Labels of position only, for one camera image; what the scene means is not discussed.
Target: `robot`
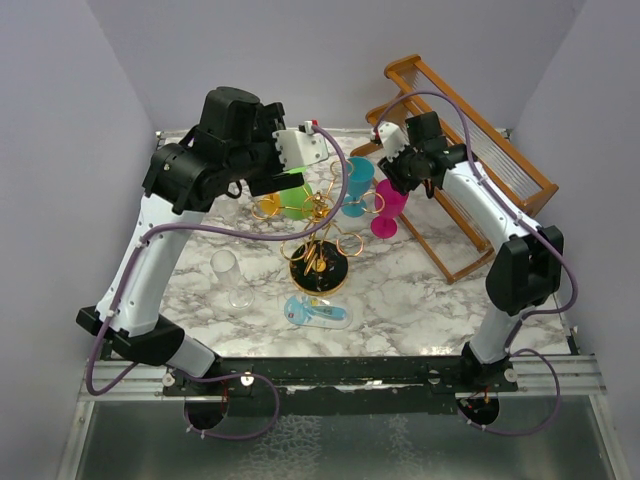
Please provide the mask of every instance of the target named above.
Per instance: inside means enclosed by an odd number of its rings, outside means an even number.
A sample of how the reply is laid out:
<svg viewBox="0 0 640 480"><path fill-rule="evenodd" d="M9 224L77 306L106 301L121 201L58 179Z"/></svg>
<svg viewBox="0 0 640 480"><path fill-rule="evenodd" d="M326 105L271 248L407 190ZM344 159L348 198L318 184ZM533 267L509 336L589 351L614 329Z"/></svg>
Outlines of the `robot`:
<svg viewBox="0 0 640 480"><path fill-rule="evenodd" d="M282 104L263 105L251 93L229 87L209 92L198 125L180 143L165 145L151 157L142 183L144 196L140 215L124 259L104 297L96 306L81 309L77 323L92 335L110 341L112 349L134 365L170 367L176 386L181 388L180 391L172 390L174 382L171 382L166 385L166 395L219 394L221 387L191 380L236 371L255 376L262 372L268 376L267 364L272 380L280 388L286 389L287 382L294 381L322 387L300 393L300 403L305 408L313 404L307 399L309 395L321 395L324 400L336 395L335 389L327 390L332 382L337 382L326 373L332 369L341 369L341 384L352 379L353 384L367 385L364 378L380 377L389 383L419 385L419 388L412 387L413 390L403 389L403 395L408 397L393 397L396 403L404 401L401 409L409 411L414 407L407 405L413 405L414 401L429 401L431 393L440 393L442 389L447 395L479 391L488 385L495 391L517 389L515 379L505 381L505 372L510 369L511 342L523 314L543 304L560 284L561 263L539 237L544 237L556 253L561 254L563 236L556 227L541 227L504 195L502 202L496 201L487 191L486 184L492 182L484 175L480 162L475 157L469 161L470 149L465 145L448 144L438 116L433 112L406 121L408 142L402 129L392 123L382 123L374 128L372 135L384 148L386 156L379 162L379 167L394 189L406 194L424 186L429 198L435 188L445 190L475 218L497 252L486 280L492 306L480 329L465 344L461 356L389 358L384 365L380 359L370 359L360 362L357 368L354 365L346 367L339 359L313 359L309 368L315 373L307 375L304 367L298 365L297 377L292 380L293 370L281 369L279 374L273 359L222 359L159 314L163 292L189 238L188 227L202 222L217 197L239 197L229 191L230 184L235 183L241 191L240 182L244 181L254 196L301 186L302 175L287 172L329 157L325 139L317 129L314 130L313 122L305 122L298 130L287 130L283 117ZM483 176L481 180L473 171L474 167ZM509 209L517 212L517 222L508 215ZM151 241L145 240L145 235L152 229L169 223L185 228L173 228ZM138 262L130 268L132 255L138 255ZM120 292L118 288L123 279L130 281ZM114 305L118 294L121 294L120 302ZM237 395L244 396L245 400L251 397L252 393L247 390L251 384L243 377L242 385L236 391L244 393ZM264 393L254 388L253 396L260 397L260 392ZM388 392L378 394L388 396ZM293 396L281 397L287 397L283 402L291 402L289 397ZM350 398L352 403L357 403L360 396ZM377 408L387 400L366 405ZM261 411L262 403L248 403L245 413ZM328 403L324 401L318 408L324 411L329 408L326 405ZM367 411L354 405L345 413Z"/></svg>

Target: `wooden frame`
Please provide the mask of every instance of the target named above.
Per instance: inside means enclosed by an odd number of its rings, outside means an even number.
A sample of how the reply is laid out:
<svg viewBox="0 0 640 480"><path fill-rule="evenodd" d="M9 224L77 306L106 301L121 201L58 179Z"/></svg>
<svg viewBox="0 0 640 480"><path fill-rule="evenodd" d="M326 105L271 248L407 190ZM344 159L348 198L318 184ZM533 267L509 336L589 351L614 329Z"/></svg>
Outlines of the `wooden frame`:
<svg viewBox="0 0 640 480"><path fill-rule="evenodd" d="M484 135L490 139L492 144L501 150L503 157L506 155L508 159L513 162L514 169L520 175L525 175L526 178L535 183L539 190L528 197L520 197L513 188L509 186L509 178L504 172L499 174L494 171L491 166L486 162L482 156L478 155L478 158L482 162L487 175L493 180L493 182L502 190L502 192L520 209L526 212L528 215L535 216L544 205L551 199L551 197L558 191L558 186L547 179L538 169L536 169L516 148L505 140L498 131L496 131L484 118L480 116L460 95L458 95L444 80L442 80L427 64L425 64L419 55L410 55L395 62L390 63L384 70L384 74L387 78L393 81L400 89L395 98L398 98L407 93L415 91L414 87L409 84L407 78L416 79L419 76L425 77L435 87L453 99L467 116L470 125L476 127L476 130L481 130ZM380 114L390 104L386 103L370 110L366 119L371 125L375 125ZM431 106L420 96L410 97L395 107L387 116L387 120L403 125L404 120L408 115L420 115L422 113L433 111ZM455 132L451 126L440 119L442 130L447 136L448 140L452 144L463 143L463 140ZM381 147L373 143L368 143L361 147L356 148L351 152L352 156L367 156L371 153L379 150ZM470 221L470 216L459 205L455 205L447 195L436 190L435 198L440 203L442 208L449 214L453 221L460 227L460 229L467 235L469 240L476 247L478 252L484 254L470 265L464 267L458 272L450 272L442 260L435 254L433 249L427 244L427 242L418 234L413 228L413 225L409 222L404 215L400 216L400 219L411 230L413 235L418 239L422 247L427 254L433 259L438 268L447 278L449 283L453 283L460 278L473 272L480 266L487 263L487 261L493 255L493 250L486 237L479 232Z"/></svg>

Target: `cable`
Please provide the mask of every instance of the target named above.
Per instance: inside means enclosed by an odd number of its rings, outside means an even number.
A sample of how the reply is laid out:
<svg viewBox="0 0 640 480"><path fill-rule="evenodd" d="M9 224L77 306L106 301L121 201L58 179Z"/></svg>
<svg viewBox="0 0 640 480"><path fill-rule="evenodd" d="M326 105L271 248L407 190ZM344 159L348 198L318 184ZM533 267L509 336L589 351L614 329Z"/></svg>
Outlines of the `cable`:
<svg viewBox="0 0 640 480"><path fill-rule="evenodd" d="M554 313L562 313L562 312L566 312L567 310L569 310L576 303L576 300L578 299L578 281L577 281L573 271L571 270L571 268L569 267L569 265L565 261L564 257L562 256L562 254L560 254L560 252L558 252L558 250L556 250L553 247L553 245L551 245L547 241L547 239L544 238L535 228L533 228L533 227L529 226L527 223L523 222L522 218L521 218L521 213L519 214L519 213L516 213L513 210L511 210L511 207L502 199L502 197L498 194L498 192L496 192L493 189L493 187L489 183L487 183L488 177L483 176L480 173L480 170L478 170L478 167L476 166L475 162L473 161L473 152L472 152L472 149L471 149L471 133L469 131L469 125L467 123L467 118L466 118L465 114L462 112L462 110L460 109L460 107L458 106L458 104L456 104L447 95L444 95L444 94L442 94L440 92L433 92L433 91L430 91L430 90L416 90L415 92L407 93L406 95L402 95L401 97L396 98L393 102L391 102L389 104L389 106L387 108L384 109L384 111L380 115L380 118L378 118L378 121L376 122L375 126L373 127L374 132L377 133L378 127L380 126L380 124L384 120L385 116L396 105L398 105L399 103L403 102L407 98L413 97L415 95L433 95L433 96L436 96L436 97L440 97L443 100L446 100L447 102L449 102L451 104L451 106L455 109L456 113L460 117L460 122L462 123L462 130L464 132L464 142L465 142L466 148L467 148L467 162L469 163L469 167L473 171L473 174L475 175L475 177L478 179L478 181L480 183L482 183L482 185L484 186L485 190L487 192L489 192L489 195L491 195L491 197L496 201L496 203L498 203L498 205L500 205L500 207L502 207L502 209L505 212L507 212L507 214L518 225L520 225L527 232L529 232L531 235L533 235L535 237L535 239L538 240L547 250L549 250L551 255L553 255L558 260L558 262L560 262L560 265L562 265L564 270L567 272L567 276L569 277L569 281L571 282L571 298L569 299L569 301L565 305L563 305L561 307L558 307L558 308L555 308L555 309L551 309L551 310L531 310L529 312L523 313L522 316L520 317L520 319L518 320L518 323L514 326L511 334L508 336L507 341L511 342L511 341L513 341L513 339L515 338L518 330L520 329L520 326L522 325L522 322L524 320L526 320L527 318L529 318L530 316L532 316L532 315L549 315L549 314L554 314Z"/></svg>
<svg viewBox="0 0 640 480"><path fill-rule="evenodd" d="M341 208L341 205L344 202L344 197L347 195L347 186L349 183L349 170L347 165L347 159L344 156L340 145L336 142L335 138L331 136L325 129L313 125L313 130L316 133L322 135L335 149L338 154L338 158L340 160L340 164L342 167L342 187L340 189L340 194L338 195L338 200L336 201L334 207L329 211L328 215L319 223L314 225L313 227L298 233L292 233L288 235L264 235L258 233L250 233L250 232L240 232L236 230L227 230L220 227L214 227L210 225L200 225L195 223L167 223L164 225L157 225L151 229L149 229L144 235L140 237L138 245L131 252L131 256L127 261L125 268L122 272L122 276L120 277L120 283L116 288L116 291L113 295L113 300L109 305L109 310L106 312L105 318L102 322L102 326L96 335L95 341L93 342L93 346L91 348L91 352L89 354L89 360L87 362L87 369L85 375L85 385L87 387L87 391L94 396L99 396L107 393L113 387L115 387L131 370L133 370L137 363L132 363L126 369L124 369L116 378L114 378L111 382L105 385L101 389L96 389L93 386L93 370L95 368L95 363L100 355L100 348L102 346L102 341L104 340L105 335L109 331L109 326L113 321L113 317L115 316L115 312L117 311L118 305L120 304L120 299L124 293L124 290L131 278L131 274L133 272L133 268L140 257L143 249L148 246L149 241L155 235L160 234L162 232L170 231L170 230L192 230L192 231L201 231L201 232L209 232L209 233L219 233L222 235L230 235L232 237L246 238L248 240L262 240L268 242L281 242L286 240L297 240L299 238L304 238L308 235L311 235L314 232L317 232L323 229L332 219L336 216L338 211Z"/></svg>
<svg viewBox="0 0 640 480"><path fill-rule="evenodd" d="M211 438L218 438L220 440L251 440L254 438L258 438L259 436L265 434L266 432L268 432L278 421L278 415L280 413L280 396L278 395L278 389L276 388L276 386L273 384L273 382L271 380L269 380L267 377L264 377L262 375L259 375L257 373L234 373L231 375L223 375L221 377L215 377L215 378L198 378L198 377L192 377L191 375L185 373L185 372L181 372L185 377L187 377L188 379L194 381L194 382L198 382L198 383L215 383L215 382L224 382L225 380L232 380L234 378L240 378L240 377L255 377L259 380L262 380L263 382L265 382L267 384L267 386L271 389L271 391L273 392L273 398L275 400L275 407L273 409L273 416L271 417L271 419L269 420L269 423L267 423L264 427L262 427L260 430L256 430L255 432L252 433L246 433L243 435L225 435L222 433L215 433L212 432L211 430L198 430L197 428L195 428L192 424L191 424L191 420L189 419L189 412L187 412L187 405L185 404L185 408L184 408L184 419L186 420L187 424L189 425L189 428L187 428L187 433L191 430L199 433L202 438L204 438L205 436L207 437L211 437Z"/></svg>
<svg viewBox="0 0 640 480"><path fill-rule="evenodd" d="M458 414L465 419L468 425L471 425L473 428L476 428L483 432L493 433L494 435L500 435L503 437L526 437L526 436L534 435L538 432L541 432L542 430L549 427L553 422L556 421L556 419L558 418L558 414L560 413L560 406L562 405L562 396L560 395L560 379L558 378L558 374L556 373L556 370L553 368L553 365L551 365L551 362L547 360L542 354L536 352L532 348L521 348L511 356L518 357L525 352L528 352L537 356L540 360L544 362L544 364L547 367L549 367L549 371L551 372L551 376L553 377L553 382L555 383L555 387L556 387L556 403L553 406L553 411L551 412L551 414L547 417L547 419L544 422L542 422L540 425L536 427L529 428L526 430L509 431L509 430L501 430L498 428L489 427L487 425L480 425L478 423L475 423L472 420L468 419L465 416L465 414L462 412L462 410L458 408Z"/></svg>

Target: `pink goblet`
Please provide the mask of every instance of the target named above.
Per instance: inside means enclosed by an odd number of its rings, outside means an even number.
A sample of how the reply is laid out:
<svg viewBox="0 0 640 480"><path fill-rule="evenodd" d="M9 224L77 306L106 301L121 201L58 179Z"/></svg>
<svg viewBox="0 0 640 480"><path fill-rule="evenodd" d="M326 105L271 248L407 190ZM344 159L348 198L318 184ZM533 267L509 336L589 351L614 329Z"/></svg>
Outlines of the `pink goblet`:
<svg viewBox="0 0 640 480"><path fill-rule="evenodd" d="M409 195L400 195L391 186L389 180L381 181L376 187L376 193L384 198L384 208L371 222L371 231L378 238L391 238L398 231L395 217L402 213ZM382 201L376 196L376 210L382 207Z"/></svg>

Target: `white marble tabletop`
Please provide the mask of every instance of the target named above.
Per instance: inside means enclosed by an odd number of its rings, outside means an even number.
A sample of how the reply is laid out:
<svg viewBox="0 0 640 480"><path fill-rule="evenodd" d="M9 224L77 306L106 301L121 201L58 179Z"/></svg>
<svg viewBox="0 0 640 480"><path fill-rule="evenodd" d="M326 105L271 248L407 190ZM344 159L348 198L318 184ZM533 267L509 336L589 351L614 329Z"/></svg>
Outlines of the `white marble tabletop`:
<svg viewBox="0 0 640 480"><path fill-rule="evenodd" d="M364 137L338 137L345 153L366 142ZM325 190L331 175L328 162L311 167L305 178L315 190ZM252 217L247 192L238 201L216 199L205 223L262 233L302 229L304 221L278 215L269 221ZM463 266L477 256L464 234L434 201L413 192L405 214L449 265ZM488 267L448 285L418 242L399 222L391 239L376 238L369 229L374 215L336 221L356 231L364 252L349 259L345 285L328 300L346 305L352 322L344 330L299 327L284 316L284 302L298 294L289 276L280 242L252 242L196 232L187 243L165 291L162 313L189 335L223 356L356 356L451 355L480 325L489 299L484 288ZM253 304L235 309L227 301L209 261L228 249L255 293ZM555 305L550 298L548 305ZM542 353L569 353L558 315L533 316L523 326L513 348L532 347Z"/></svg>

